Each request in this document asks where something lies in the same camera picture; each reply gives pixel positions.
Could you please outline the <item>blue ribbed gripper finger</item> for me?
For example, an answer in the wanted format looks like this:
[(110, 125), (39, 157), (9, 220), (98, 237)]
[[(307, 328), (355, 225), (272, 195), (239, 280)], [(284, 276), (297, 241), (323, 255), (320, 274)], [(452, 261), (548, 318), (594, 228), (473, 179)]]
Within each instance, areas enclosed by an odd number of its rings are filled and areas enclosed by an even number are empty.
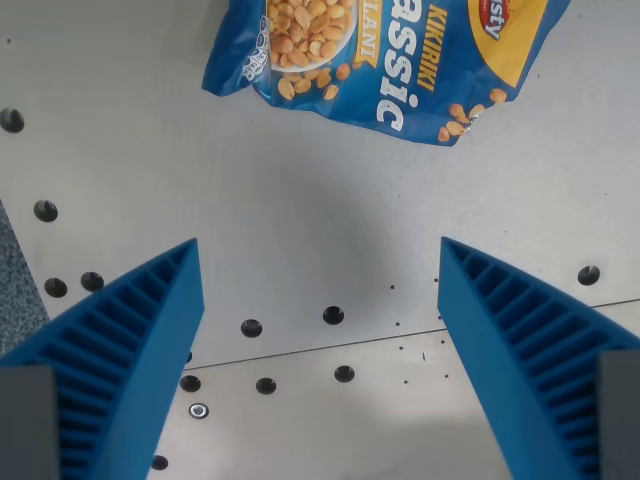
[(599, 479), (597, 366), (638, 336), (469, 245), (440, 244), (438, 311), (510, 474)]
[(205, 311), (188, 240), (90, 294), (1, 359), (48, 366), (64, 479), (144, 479)]

